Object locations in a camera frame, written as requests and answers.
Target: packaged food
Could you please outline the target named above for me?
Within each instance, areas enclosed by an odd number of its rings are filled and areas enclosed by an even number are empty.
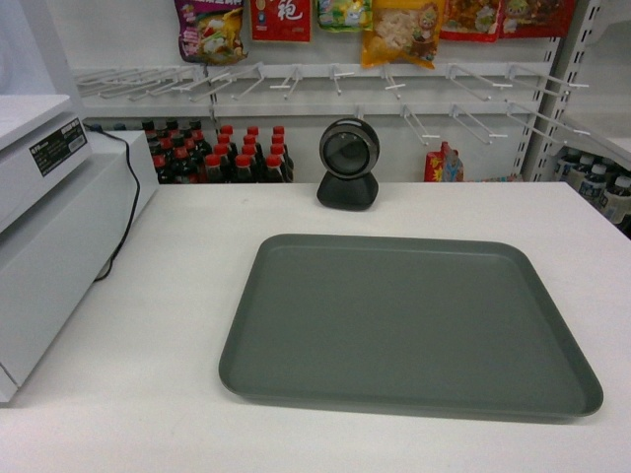
[[[575,0],[504,0],[500,37],[566,36]]]
[[[253,40],[311,41],[312,0],[251,0],[249,17]]]
[[[447,141],[440,151],[431,151],[425,157],[425,182],[463,182],[464,165]]]
[[[373,30],[364,32],[362,66],[403,59],[434,69],[445,0],[374,0]]]
[[[329,32],[360,32],[373,27],[372,0],[316,0],[317,23]]]
[[[500,0],[447,0],[441,39],[494,42],[500,12]]]
[[[247,57],[240,37],[243,0],[175,0],[175,8],[184,61],[222,65]]]

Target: white counter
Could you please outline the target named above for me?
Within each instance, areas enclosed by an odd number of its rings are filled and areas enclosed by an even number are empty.
[[[523,251],[604,402],[561,424],[267,407],[219,357],[259,245],[283,233],[494,240]],[[631,242],[566,184],[383,184],[363,213],[316,186],[163,186],[14,400],[0,471],[629,471]]]

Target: yellow snack package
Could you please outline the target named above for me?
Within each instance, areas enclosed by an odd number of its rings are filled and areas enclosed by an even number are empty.
[[[397,59],[434,69],[445,0],[373,0],[373,30],[364,32],[362,66]]]

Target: gray tray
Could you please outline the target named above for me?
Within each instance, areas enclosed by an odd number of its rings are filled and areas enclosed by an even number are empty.
[[[350,411],[536,420],[602,403],[526,256],[486,241],[268,239],[219,375],[266,404]]]

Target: power cord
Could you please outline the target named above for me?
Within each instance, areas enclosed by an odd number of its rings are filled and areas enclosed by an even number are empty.
[[[134,216],[136,215],[136,207],[138,206],[138,199],[140,197],[140,181],[138,180],[138,176],[136,175],[136,172],[134,172],[133,167],[131,166],[131,160],[130,160],[130,156],[129,156],[129,143],[127,143],[125,140],[123,140],[122,138],[118,138],[117,136],[111,135],[109,133],[107,133],[106,131],[103,131],[100,127],[93,127],[90,125],[84,125],[88,130],[90,131],[94,131],[97,133],[100,133],[104,136],[106,136],[107,138],[110,138],[112,140],[116,140],[116,141],[120,141],[122,143],[124,143],[125,145],[125,161],[127,162],[127,168],[129,169],[129,172],[131,173],[132,177],[134,178],[134,181],[136,182],[136,192],[134,194],[134,200],[131,204],[131,213],[129,215],[129,220],[127,221],[127,227],[125,228],[125,232],[122,235],[122,238],[120,239],[120,242],[118,243],[118,245],[116,246],[116,248],[114,249],[113,253],[111,254],[111,256],[109,257],[109,259],[107,260],[107,269],[105,270],[105,272],[98,276],[95,279],[95,283],[102,281],[103,279],[105,279],[107,276],[109,276],[109,273],[111,272],[111,268],[114,264],[114,259],[116,259],[116,256],[118,256],[118,253],[120,252],[120,250],[122,249],[122,246],[125,244],[125,241],[127,240],[127,236],[129,235],[129,231],[131,230],[131,224],[134,221]]]

